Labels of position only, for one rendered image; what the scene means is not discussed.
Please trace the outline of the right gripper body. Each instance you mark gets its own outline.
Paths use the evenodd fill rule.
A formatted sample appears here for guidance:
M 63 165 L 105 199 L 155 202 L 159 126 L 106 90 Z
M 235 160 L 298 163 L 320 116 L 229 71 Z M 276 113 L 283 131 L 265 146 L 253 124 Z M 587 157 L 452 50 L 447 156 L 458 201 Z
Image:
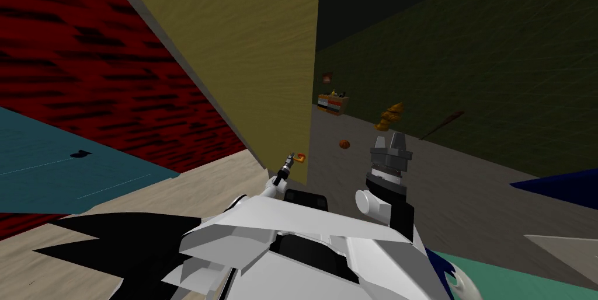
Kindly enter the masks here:
M 412 160 L 412 152 L 394 148 L 371 148 L 371 162 L 399 172 L 408 170 L 408 161 Z

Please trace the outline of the golden statue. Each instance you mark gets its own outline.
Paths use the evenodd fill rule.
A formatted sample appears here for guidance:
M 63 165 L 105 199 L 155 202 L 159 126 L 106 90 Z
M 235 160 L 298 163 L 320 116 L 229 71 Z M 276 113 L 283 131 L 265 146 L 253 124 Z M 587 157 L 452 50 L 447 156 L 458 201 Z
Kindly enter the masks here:
M 380 122 L 375 124 L 374 128 L 378 131 L 388 131 L 392 123 L 397 122 L 402 118 L 403 112 L 404 104 L 402 102 L 387 108 L 380 115 Z

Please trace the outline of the brown bat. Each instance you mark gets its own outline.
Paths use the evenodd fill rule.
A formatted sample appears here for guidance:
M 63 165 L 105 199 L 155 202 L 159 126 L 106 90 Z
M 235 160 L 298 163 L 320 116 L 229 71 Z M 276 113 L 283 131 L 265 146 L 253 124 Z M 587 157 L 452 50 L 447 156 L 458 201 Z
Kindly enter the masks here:
M 441 124 L 439 124 L 437 127 L 435 127 L 434 129 L 432 129 L 430 132 L 426 133 L 424 136 L 420 137 L 419 140 L 423 141 L 425 138 L 427 138 L 430 135 L 432 135 L 433 133 L 437 132 L 439 129 L 443 128 L 444 126 L 450 124 L 452 121 L 456 120 L 457 118 L 459 118 L 463 114 L 464 114 L 464 111 L 456 111 L 456 112 L 452 113 L 450 116 L 448 116 L 447 118 L 445 118 L 444 121 Z

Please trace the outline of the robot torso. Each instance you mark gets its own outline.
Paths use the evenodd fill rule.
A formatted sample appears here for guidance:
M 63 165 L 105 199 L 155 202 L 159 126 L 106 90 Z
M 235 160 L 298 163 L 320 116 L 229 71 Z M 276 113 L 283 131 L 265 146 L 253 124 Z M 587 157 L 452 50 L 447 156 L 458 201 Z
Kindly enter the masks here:
M 222 300 L 451 300 L 426 253 L 389 226 L 254 196 L 185 232 L 168 284 Z

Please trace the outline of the yellow door leaf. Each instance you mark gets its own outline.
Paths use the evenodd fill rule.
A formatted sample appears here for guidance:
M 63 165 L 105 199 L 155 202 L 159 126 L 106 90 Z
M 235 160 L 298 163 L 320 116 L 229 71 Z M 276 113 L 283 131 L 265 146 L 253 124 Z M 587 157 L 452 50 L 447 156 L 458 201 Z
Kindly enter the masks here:
M 142 0 L 248 148 L 309 151 L 318 0 Z

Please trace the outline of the dark blue furniture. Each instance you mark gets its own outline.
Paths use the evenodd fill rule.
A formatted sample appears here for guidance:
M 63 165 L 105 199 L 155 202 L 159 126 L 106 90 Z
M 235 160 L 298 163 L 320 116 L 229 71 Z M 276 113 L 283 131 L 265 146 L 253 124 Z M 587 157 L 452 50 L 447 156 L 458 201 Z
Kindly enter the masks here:
M 510 185 L 530 193 L 598 210 L 598 168 Z

